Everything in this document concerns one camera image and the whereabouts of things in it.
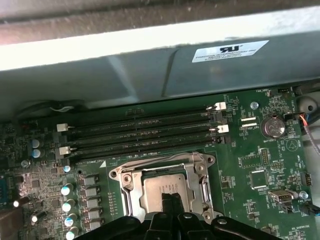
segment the white sticker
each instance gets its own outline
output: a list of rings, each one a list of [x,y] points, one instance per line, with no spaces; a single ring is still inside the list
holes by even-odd
[[[200,63],[220,59],[232,59],[252,56],[267,42],[269,42],[269,40],[197,49],[192,62]]]

